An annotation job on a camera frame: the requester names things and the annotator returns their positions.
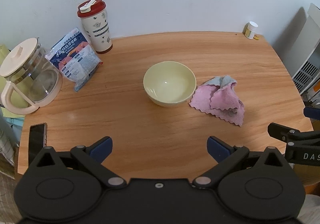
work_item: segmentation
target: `teapot lid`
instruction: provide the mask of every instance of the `teapot lid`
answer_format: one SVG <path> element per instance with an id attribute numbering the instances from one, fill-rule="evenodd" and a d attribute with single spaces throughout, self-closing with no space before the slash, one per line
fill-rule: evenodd
<path id="1" fill-rule="evenodd" d="M 37 38 L 29 38 L 17 45 L 4 59 L 0 67 L 0 76 L 7 77 L 22 67 L 33 54 L 37 44 Z"/>

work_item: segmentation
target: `metal screw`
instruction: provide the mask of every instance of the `metal screw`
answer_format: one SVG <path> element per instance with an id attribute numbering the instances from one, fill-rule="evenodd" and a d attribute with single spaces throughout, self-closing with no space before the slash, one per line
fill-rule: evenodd
<path id="1" fill-rule="evenodd" d="M 158 182 L 158 183 L 155 184 L 155 187 L 156 187 L 156 188 L 162 188 L 163 186 L 164 186 L 164 184 L 162 184 L 162 183 L 160 183 L 160 182 Z"/>
<path id="2" fill-rule="evenodd" d="M 200 177 L 196 178 L 196 183 L 200 184 L 200 185 L 210 184 L 211 183 L 211 179 L 209 177 L 206 177 L 206 176 L 200 176 Z"/>
<path id="3" fill-rule="evenodd" d="M 109 180 L 108 180 L 108 183 L 111 184 L 111 185 L 121 185 L 123 184 L 124 180 L 121 178 L 121 177 L 111 177 Z"/>

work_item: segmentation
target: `pink cloth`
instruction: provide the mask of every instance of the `pink cloth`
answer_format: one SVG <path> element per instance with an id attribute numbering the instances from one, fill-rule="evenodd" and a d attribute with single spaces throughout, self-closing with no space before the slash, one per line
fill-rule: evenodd
<path id="1" fill-rule="evenodd" d="M 244 104 L 233 90 L 235 85 L 235 82 L 222 88 L 216 85 L 200 85 L 189 105 L 201 112 L 210 113 L 220 119 L 242 126 Z"/>

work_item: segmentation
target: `microfiber towel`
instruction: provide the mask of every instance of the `microfiber towel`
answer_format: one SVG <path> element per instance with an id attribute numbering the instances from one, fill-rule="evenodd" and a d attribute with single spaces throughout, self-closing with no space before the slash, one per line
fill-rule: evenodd
<path id="1" fill-rule="evenodd" d="M 189 105 L 201 112 L 242 126 L 244 104 L 234 91 L 237 82 L 230 76 L 217 76 L 200 85 Z"/>

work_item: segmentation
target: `red lid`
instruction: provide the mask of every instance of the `red lid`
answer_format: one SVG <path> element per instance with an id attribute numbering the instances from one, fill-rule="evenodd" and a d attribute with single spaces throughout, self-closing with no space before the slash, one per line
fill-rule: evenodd
<path id="1" fill-rule="evenodd" d="M 90 17 L 90 16 L 93 16 L 101 11 L 103 11 L 105 8 L 106 8 L 106 3 L 103 1 L 103 0 L 96 0 L 96 2 L 91 5 L 91 10 L 89 12 L 84 12 L 82 13 L 80 11 L 80 8 L 84 5 L 86 5 L 87 3 L 89 3 L 90 0 L 84 2 L 84 3 L 81 3 L 79 6 L 78 6 L 78 17 L 79 18 L 86 18 L 86 17 Z"/>

